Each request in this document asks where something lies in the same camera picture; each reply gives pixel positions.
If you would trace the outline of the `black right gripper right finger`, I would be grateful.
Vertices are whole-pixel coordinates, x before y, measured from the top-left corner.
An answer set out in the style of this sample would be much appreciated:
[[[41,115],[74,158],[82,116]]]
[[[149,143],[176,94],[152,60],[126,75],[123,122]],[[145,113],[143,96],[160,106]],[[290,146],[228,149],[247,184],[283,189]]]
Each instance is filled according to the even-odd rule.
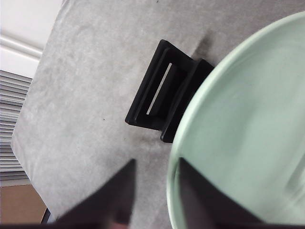
[[[179,158],[179,190],[188,225],[259,223],[260,219],[236,203],[184,158]]]

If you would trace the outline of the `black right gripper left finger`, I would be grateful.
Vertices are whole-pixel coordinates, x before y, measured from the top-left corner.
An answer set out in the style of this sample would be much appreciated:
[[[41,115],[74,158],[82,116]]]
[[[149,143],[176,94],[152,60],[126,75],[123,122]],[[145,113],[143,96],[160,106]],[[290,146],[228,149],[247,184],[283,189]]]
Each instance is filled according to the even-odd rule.
[[[131,159],[100,189],[61,216],[66,225],[129,224],[136,188],[136,160]]]

